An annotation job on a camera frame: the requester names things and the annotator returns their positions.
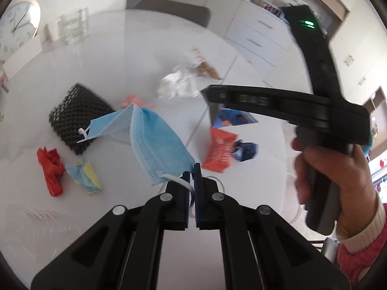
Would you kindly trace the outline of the pink knit sleeve forearm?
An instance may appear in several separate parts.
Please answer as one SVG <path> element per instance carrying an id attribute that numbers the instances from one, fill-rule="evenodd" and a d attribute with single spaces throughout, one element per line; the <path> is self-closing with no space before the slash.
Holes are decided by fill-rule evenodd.
<path id="1" fill-rule="evenodd" d="M 377 211 L 372 222 L 360 233 L 350 237 L 336 227 L 339 241 L 336 260 L 351 286 L 357 285 L 368 273 L 386 243 L 386 204 L 377 195 Z"/>

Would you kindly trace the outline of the person's right hand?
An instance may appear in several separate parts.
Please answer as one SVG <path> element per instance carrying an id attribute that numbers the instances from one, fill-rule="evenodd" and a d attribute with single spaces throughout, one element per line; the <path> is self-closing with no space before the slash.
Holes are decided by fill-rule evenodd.
<path id="1" fill-rule="evenodd" d="M 340 188 L 338 228 L 349 238 L 366 229 L 377 213 L 379 199 L 361 147 L 354 145 L 352 156 L 347 156 L 320 146 L 302 149 L 295 138 L 292 148 L 301 152 L 295 159 L 299 203 L 305 205 L 311 198 L 308 172 L 315 168 Z"/>

